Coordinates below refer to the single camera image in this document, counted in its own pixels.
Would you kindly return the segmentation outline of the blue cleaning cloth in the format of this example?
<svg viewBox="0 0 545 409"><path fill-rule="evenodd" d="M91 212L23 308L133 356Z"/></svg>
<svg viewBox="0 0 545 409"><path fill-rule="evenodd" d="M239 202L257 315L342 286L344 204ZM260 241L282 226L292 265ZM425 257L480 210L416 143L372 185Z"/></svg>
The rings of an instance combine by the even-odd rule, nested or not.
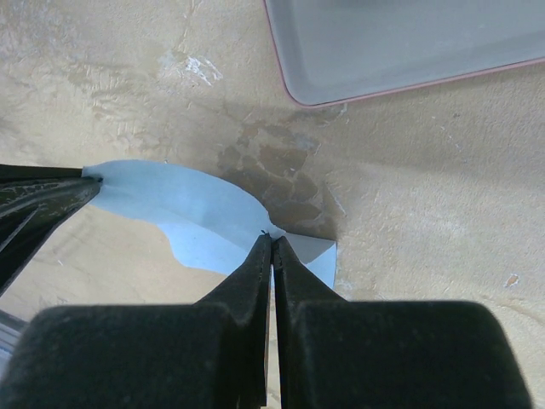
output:
<svg viewBox="0 0 545 409"><path fill-rule="evenodd" d="M335 241L284 231L258 199L221 178L136 159L87 166L82 174L101 181L93 206L158 226L185 267L229 275L267 233L285 237L305 267L328 287L334 285Z"/></svg>

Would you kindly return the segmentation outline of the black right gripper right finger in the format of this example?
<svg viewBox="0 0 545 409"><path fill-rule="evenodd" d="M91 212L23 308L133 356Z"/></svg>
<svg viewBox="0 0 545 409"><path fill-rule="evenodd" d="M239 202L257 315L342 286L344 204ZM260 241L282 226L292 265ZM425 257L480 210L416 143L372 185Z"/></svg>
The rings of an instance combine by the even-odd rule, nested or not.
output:
<svg viewBox="0 0 545 409"><path fill-rule="evenodd" d="M285 408L529 408L508 340L466 301L350 302L273 246Z"/></svg>

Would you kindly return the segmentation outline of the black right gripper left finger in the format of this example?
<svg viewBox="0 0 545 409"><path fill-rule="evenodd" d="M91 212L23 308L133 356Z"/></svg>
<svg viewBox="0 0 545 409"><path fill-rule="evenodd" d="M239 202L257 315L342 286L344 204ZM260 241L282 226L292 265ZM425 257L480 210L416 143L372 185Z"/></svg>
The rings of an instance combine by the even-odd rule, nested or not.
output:
<svg viewBox="0 0 545 409"><path fill-rule="evenodd" d="M1 379L4 408L259 408L267 403L272 240L193 304L45 309Z"/></svg>

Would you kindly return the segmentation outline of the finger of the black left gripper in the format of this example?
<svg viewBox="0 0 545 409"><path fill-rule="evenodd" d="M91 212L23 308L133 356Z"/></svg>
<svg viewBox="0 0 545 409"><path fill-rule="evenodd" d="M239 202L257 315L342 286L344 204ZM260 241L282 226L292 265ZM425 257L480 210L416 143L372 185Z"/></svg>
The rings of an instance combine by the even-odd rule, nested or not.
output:
<svg viewBox="0 0 545 409"><path fill-rule="evenodd" d="M0 164L0 177L2 180L34 180L81 177L82 171L83 170L81 168Z"/></svg>
<svg viewBox="0 0 545 409"><path fill-rule="evenodd" d="M1 185L1 292L5 292L62 223L100 191L91 177Z"/></svg>

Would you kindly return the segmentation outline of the pink glasses case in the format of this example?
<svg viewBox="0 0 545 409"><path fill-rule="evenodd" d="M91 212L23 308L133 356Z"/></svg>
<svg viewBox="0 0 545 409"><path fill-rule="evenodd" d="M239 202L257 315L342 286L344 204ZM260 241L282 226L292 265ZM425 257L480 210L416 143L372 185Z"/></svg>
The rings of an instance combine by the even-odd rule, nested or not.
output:
<svg viewBox="0 0 545 409"><path fill-rule="evenodd" d="M541 1L268 1L284 85L319 107L544 56Z"/></svg>

